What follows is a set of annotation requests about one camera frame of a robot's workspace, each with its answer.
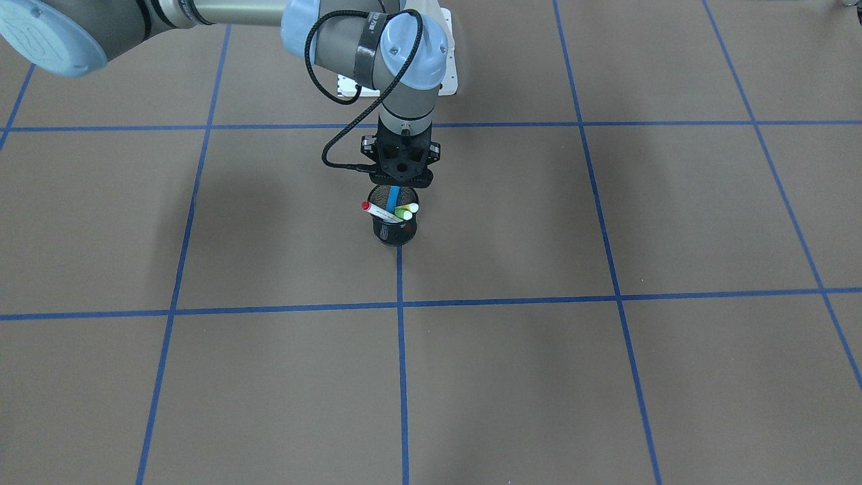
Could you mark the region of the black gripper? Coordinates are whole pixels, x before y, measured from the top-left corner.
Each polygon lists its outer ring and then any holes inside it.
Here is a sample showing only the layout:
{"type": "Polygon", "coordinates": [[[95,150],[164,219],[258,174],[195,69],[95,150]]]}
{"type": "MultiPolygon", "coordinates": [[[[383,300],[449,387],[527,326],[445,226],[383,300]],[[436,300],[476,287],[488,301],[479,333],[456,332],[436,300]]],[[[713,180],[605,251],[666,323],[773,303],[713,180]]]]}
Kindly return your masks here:
{"type": "Polygon", "coordinates": [[[425,189],[434,179],[429,166],[440,160],[441,146],[432,141],[433,126],[418,135],[397,134],[379,124],[375,135],[364,135],[361,154],[372,160],[363,171],[378,185],[425,189]]]}

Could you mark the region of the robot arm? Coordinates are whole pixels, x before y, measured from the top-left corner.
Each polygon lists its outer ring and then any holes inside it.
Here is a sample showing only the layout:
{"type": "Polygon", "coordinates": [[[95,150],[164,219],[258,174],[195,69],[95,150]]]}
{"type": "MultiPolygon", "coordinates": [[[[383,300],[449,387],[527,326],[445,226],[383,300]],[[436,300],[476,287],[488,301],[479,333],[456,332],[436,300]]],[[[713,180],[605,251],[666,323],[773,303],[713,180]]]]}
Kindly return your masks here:
{"type": "Polygon", "coordinates": [[[436,1],[3,1],[2,37],[37,67],[68,79],[105,68],[123,53],[171,30],[234,24],[277,27],[284,49],[304,61],[317,90],[320,67],[377,91],[358,120],[378,111],[361,153],[369,164],[321,162],[367,174],[378,185],[423,189],[440,159],[433,116],[451,51],[436,1]]]}

